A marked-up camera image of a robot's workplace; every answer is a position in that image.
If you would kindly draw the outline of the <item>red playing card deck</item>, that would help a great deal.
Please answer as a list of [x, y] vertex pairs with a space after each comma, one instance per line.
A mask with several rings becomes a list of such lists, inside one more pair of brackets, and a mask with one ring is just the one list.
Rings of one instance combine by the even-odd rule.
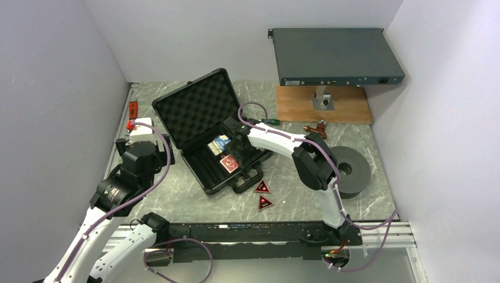
[[229, 174], [239, 168], [238, 161], [231, 154], [224, 156], [219, 162]]

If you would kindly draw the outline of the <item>blue playing card deck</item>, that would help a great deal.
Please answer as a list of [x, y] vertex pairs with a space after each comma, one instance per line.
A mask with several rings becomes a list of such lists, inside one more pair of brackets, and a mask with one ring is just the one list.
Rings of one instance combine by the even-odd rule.
[[225, 146], [231, 141], [226, 135], [216, 136], [211, 142], [207, 144], [209, 150], [214, 156], [220, 156], [225, 153]]

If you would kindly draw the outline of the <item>black foam-lined carrying case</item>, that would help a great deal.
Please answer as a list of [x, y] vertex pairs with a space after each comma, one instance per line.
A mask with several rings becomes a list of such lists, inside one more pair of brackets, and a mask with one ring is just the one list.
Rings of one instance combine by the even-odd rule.
[[258, 151], [251, 164], [239, 165], [229, 174], [220, 164], [225, 151], [214, 156], [207, 144], [223, 135], [221, 125], [227, 117], [238, 120], [240, 102], [224, 68], [153, 100], [152, 109], [180, 150], [182, 159], [207, 195], [214, 195], [229, 186], [243, 193], [264, 177], [261, 165], [272, 152]]

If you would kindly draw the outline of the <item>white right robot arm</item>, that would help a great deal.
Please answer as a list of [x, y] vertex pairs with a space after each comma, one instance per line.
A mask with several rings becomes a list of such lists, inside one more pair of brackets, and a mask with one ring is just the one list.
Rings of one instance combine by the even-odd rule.
[[326, 225], [325, 238], [338, 245], [347, 238], [348, 230], [343, 225], [347, 212], [343, 208], [338, 192], [340, 172], [332, 151], [316, 134], [292, 134], [277, 130], [265, 123], [251, 124], [228, 117], [221, 131], [230, 138], [225, 145], [228, 155], [239, 165], [248, 164], [258, 151], [278, 153], [291, 159], [302, 183], [313, 190]]

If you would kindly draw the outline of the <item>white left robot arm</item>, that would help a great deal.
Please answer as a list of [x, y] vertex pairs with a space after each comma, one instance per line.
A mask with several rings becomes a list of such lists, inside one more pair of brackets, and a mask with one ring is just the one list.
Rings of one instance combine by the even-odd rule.
[[125, 139], [116, 141], [122, 162], [98, 184], [83, 224], [43, 282], [110, 282], [133, 256], [151, 245], [160, 248], [168, 243], [169, 222], [148, 213], [124, 240], [103, 252], [134, 206], [158, 187], [175, 163], [168, 135], [161, 135], [157, 141], [152, 130], [145, 134], [133, 131], [130, 140], [130, 144]]

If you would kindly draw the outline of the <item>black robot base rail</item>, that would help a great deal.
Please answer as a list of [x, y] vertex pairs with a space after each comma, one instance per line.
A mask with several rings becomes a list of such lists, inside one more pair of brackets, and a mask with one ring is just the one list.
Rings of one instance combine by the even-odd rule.
[[173, 253], [174, 263], [198, 260], [301, 258], [319, 260], [327, 248], [360, 246], [359, 229], [323, 221], [171, 223], [154, 247]]

